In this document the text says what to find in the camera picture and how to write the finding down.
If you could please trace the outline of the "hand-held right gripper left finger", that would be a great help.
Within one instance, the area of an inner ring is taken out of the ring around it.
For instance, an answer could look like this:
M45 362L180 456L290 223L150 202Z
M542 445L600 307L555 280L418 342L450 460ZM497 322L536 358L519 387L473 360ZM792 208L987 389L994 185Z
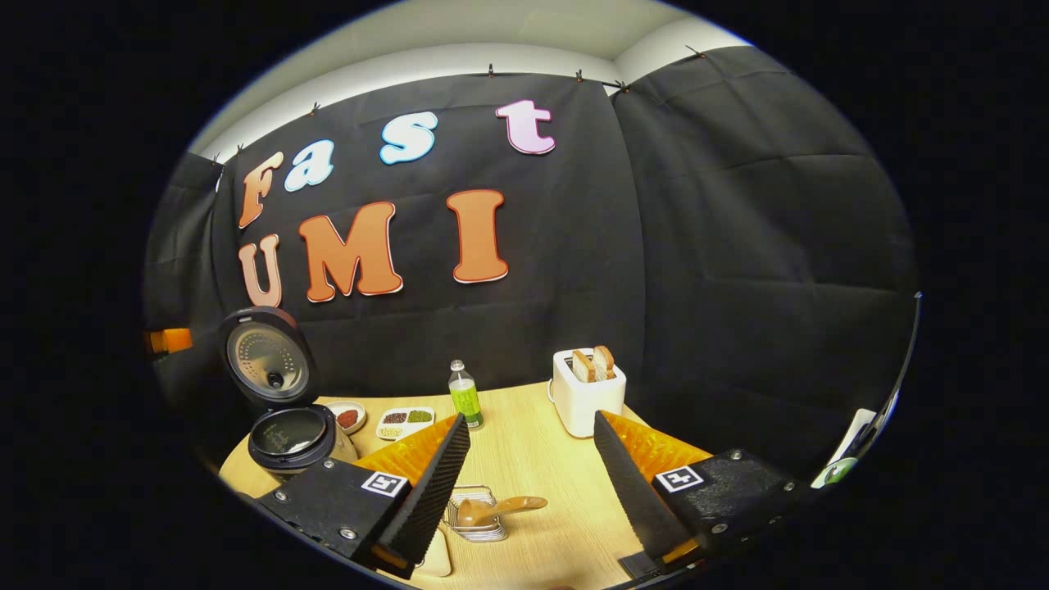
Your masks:
M354 463L327 459L258 499L263 515L360 566L408 580L470 448L462 414Z

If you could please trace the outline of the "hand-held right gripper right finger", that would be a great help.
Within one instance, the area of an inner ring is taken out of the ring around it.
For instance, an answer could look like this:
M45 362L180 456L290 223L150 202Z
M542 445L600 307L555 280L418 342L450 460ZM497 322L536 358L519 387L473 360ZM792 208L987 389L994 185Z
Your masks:
M656 566L735 553L808 506L808 483L742 449L701 451L607 410L593 417L593 441Z

